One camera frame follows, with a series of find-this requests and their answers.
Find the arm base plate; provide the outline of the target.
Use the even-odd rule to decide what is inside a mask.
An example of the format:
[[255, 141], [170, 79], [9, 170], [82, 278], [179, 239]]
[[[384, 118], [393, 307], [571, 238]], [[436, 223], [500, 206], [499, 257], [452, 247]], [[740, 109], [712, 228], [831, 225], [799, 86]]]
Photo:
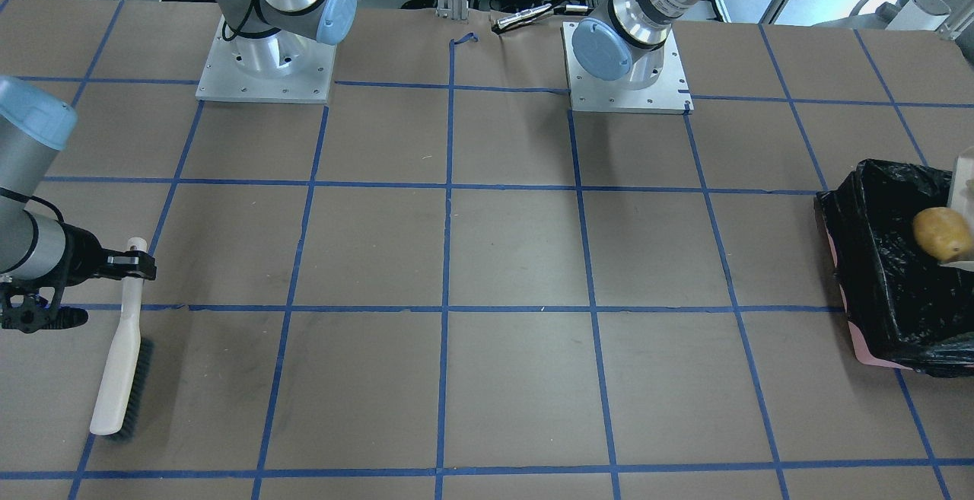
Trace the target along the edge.
[[661, 49], [635, 57], [626, 76], [598, 79], [578, 63], [573, 36], [578, 22], [564, 22], [562, 36], [571, 108], [588, 113], [689, 114], [695, 110], [677, 37], [671, 33]]
[[224, 18], [199, 76], [196, 97], [226, 104], [327, 104], [337, 46], [286, 31], [226, 41]]

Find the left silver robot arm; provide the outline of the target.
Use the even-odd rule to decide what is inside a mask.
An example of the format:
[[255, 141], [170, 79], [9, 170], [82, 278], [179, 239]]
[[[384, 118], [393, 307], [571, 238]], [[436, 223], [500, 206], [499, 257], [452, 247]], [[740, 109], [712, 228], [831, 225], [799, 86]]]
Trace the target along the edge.
[[700, 1], [606, 0], [578, 22], [573, 55], [602, 81], [623, 81], [633, 90], [651, 86], [664, 67], [673, 21]]

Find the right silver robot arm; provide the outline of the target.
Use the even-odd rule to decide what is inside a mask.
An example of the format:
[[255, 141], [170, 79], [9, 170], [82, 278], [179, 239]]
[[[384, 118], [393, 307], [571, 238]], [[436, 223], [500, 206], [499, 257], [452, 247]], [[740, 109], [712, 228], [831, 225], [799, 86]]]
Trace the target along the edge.
[[[199, 78], [197, 97], [221, 102], [323, 104], [338, 43], [358, 0], [216, 0], [222, 22]], [[63, 293], [88, 279], [153, 281], [145, 248], [102, 247], [53, 206], [29, 205], [77, 122], [66, 102], [16, 77], [2, 77], [2, 327], [34, 333], [73, 329], [87, 313]]]

